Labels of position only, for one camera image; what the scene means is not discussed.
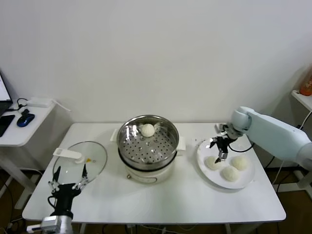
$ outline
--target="steamed bun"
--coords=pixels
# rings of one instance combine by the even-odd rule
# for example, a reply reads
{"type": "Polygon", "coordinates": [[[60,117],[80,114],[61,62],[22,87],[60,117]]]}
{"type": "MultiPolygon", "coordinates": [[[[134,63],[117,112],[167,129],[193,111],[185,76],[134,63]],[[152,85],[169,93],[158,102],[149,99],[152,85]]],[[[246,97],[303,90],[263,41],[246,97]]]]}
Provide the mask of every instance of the steamed bun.
{"type": "Polygon", "coordinates": [[[229,182],[235,182],[239,179],[239,171],[232,166],[227,166],[221,171],[221,175],[229,182]]]}
{"type": "Polygon", "coordinates": [[[144,137],[151,137],[155,133],[155,128],[153,125],[147,123],[141,126],[141,134],[144,137]]]}
{"type": "Polygon", "coordinates": [[[240,155],[236,156],[231,160],[232,166],[234,166],[236,169],[240,171],[244,171],[248,167],[248,160],[246,159],[245,156],[240,155]]]}
{"type": "Polygon", "coordinates": [[[224,162],[215,163],[215,160],[216,160],[216,157],[209,156],[205,159],[204,163],[205,163],[206,167],[208,167],[209,169],[211,169],[213,171],[218,170],[224,166],[224,162]]]}

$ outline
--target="orange bottle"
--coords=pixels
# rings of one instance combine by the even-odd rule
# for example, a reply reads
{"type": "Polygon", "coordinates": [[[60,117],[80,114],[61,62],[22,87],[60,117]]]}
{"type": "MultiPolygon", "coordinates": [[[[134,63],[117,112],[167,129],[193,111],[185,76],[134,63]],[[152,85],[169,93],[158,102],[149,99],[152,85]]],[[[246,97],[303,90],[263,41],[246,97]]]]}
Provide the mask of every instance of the orange bottle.
{"type": "Polygon", "coordinates": [[[312,95],[312,65],[310,65],[309,67],[309,70],[301,84],[299,92],[305,96],[312,95]]]}

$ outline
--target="laptop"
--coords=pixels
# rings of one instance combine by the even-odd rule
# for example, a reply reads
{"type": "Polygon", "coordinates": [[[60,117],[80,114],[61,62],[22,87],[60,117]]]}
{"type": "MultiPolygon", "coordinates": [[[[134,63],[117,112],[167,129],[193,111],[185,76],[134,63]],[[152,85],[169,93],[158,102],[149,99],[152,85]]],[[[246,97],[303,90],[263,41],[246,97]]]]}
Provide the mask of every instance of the laptop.
{"type": "Polygon", "coordinates": [[[6,109],[10,108],[12,103],[13,101],[0,74],[0,116],[2,116],[6,109]]]}

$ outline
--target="wooden floor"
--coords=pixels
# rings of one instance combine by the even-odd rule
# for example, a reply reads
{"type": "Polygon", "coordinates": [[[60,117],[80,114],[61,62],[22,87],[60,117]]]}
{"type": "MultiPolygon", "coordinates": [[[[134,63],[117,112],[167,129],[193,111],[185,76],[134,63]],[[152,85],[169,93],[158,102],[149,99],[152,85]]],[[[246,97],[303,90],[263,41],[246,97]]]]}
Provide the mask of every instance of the wooden floor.
{"type": "MultiPolygon", "coordinates": [[[[25,173],[27,176],[33,175],[33,173],[25,173]]],[[[287,175],[288,172],[281,172],[277,183],[287,175]]],[[[268,173],[268,177],[272,181],[276,175],[276,172],[268,173]]],[[[4,181],[7,180],[8,174],[4,171],[0,171],[0,178],[4,181]]],[[[289,176],[283,183],[296,182],[297,179],[294,175],[289,176]]],[[[10,186],[12,191],[13,203],[15,204],[23,191],[23,187],[19,185],[16,181],[12,181],[10,186]]],[[[312,234],[312,201],[305,192],[288,192],[288,193],[279,193],[278,194],[280,201],[286,211],[287,218],[286,220],[274,223],[265,223],[262,224],[254,234],[312,234]]],[[[6,227],[7,223],[10,220],[10,211],[12,208],[11,197],[8,191],[0,198],[0,227],[6,227]]],[[[20,218],[22,210],[13,210],[12,217],[13,219],[20,218]]],[[[38,222],[26,221],[25,225],[32,225],[38,222]]],[[[239,225],[231,225],[232,231],[234,231],[239,225]]],[[[23,229],[23,220],[19,222],[20,230],[17,230],[18,224],[15,223],[11,233],[20,234],[26,233],[23,229]]],[[[74,231],[78,232],[80,224],[74,224],[74,231]]],[[[149,226],[154,228],[164,228],[164,226],[149,226]]],[[[224,225],[170,225],[166,226],[166,230],[175,231],[178,233],[185,234],[225,234],[224,225]]],[[[4,233],[3,229],[0,228],[0,234],[4,233]]],[[[97,224],[88,224],[86,227],[86,234],[122,234],[127,233],[125,231],[124,225],[97,225],[97,224]]],[[[147,229],[142,226],[137,227],[137,232],[135,228],[132,228],[133,234],[161,234],[161,231],[154,229],[147,229]]]]}

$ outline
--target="lid handle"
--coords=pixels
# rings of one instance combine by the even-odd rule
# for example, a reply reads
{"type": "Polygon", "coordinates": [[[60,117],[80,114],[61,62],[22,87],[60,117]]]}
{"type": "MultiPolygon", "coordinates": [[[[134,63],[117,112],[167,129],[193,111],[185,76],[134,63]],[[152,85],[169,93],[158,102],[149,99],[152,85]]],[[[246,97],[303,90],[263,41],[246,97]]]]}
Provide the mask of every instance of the lid handle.
{"type": "Polygon", "coordinates": [[[72,158],[75,159],[75,163],[84,162],[84,156],[81,153],[62,148],[56,148],[54,150],[53,156],[72,158]]]}

